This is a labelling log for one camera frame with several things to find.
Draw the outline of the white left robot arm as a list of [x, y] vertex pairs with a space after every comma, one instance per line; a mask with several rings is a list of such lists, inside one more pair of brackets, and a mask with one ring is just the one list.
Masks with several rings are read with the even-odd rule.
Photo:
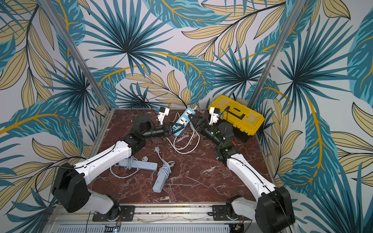
[[88, 189], [88, 185], [116, 163], [135, 155], [146, 145], [146, 139], [167, 137], [175, 133], [173, 122], [155, 125], [148, 114], [133, 121], [129, 134], [101, 153], [75, 165], [65, 163], [58, 168], [52, 194], [69, 213], [84, 209], [114, 220], [120, 215], [120, 205], [109, 195]]

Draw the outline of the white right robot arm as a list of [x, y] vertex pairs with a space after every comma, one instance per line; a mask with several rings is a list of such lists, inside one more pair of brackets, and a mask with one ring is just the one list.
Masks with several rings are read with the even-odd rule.
[[203, 116], [191, 115], [189, 119], [199, 134], [216, 145], [217, 159], [241, 179], [255, 198], [254, 201], [243, 197], [229, 199], [226, 202], [227, 215], [255, 220], [264, 233], [290, 229], [295, 223], [290, 193], [284, 187], [276, 187], [249, 164], [234, 145], [232, 124], [221, 122], [215, 128]]

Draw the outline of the teal power strip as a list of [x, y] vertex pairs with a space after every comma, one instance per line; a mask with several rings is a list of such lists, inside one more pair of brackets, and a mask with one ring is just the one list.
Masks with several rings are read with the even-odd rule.
[[182, 133], [182, 131], [186, 128], [186, 126], [190, 122], [189, 116], [194, 115], [194, 114], [195, 114], [195, 111], [191, 108], [187, 108], [185, 110], [185, 112], [179, 117], [176, 124], [172, 126], [172, 132], [174, 136], [179, 136]]

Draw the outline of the grey power strip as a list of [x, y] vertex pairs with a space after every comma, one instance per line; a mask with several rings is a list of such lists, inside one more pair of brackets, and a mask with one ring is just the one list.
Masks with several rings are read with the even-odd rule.
[[155, 184], [153, 185], [153, 192], [154, 193], [161, 193], [163, 190], [164, 184], [166, 180], [168, 179], [169, 175], [171, 173], [171, 169], [168, 167], [161, 167], [157, 174], [157, 179], [155, 181]]
[[157, 163], [138, 161], [138, 160], [130, 161], [129, 159], [121, 160], [119, 162], [119, 166], [127, 170], [131, 170], [131, 169], [150, 170], [150, 171], [157, 170]]

